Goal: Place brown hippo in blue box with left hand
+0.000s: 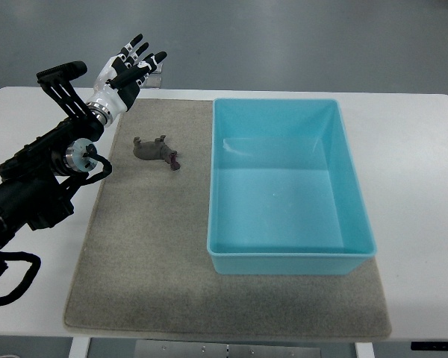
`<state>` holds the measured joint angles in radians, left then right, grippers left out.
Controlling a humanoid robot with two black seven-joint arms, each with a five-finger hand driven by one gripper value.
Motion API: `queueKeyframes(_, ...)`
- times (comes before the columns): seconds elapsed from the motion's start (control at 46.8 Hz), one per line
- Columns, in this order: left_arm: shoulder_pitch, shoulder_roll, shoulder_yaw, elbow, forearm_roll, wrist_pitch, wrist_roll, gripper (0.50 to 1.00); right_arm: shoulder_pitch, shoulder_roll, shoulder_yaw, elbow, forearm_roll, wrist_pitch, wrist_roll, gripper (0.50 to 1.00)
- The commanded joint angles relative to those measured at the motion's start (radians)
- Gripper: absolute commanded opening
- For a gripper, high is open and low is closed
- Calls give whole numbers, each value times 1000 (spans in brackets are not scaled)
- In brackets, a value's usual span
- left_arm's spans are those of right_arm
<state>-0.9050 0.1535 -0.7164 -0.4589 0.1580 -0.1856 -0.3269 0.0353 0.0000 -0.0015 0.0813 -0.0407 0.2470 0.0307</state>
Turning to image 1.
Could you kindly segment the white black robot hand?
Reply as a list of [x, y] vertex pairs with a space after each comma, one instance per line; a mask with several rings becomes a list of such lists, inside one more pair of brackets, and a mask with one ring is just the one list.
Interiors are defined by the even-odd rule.
[[106, 125], [131, 109], [147, 78], [167, 57], [165, 51], [147, 53], [149, 44], [138, 34], [111, 57], [93, 85], [87, 106]]

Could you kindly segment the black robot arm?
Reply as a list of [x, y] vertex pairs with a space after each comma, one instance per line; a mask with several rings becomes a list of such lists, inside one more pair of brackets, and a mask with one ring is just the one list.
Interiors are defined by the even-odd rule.
[[70, 83], [86, 71], [84, 62], [73, 61], [37, 73], [38, 84], [67, 118], [0, 165], [0, 277], [11, 261], [30, 265], [17, 287], [0, 297], [0, 307], [21, 298], [41, 266], [37, 255], [4, 252], [3, 247], [24, 225], [32, 230], [51, 228], [72, 215], [71, 199], [78, 189], [112, 172], [111, 163], [94, 145], [104, 133], [103, 118]]

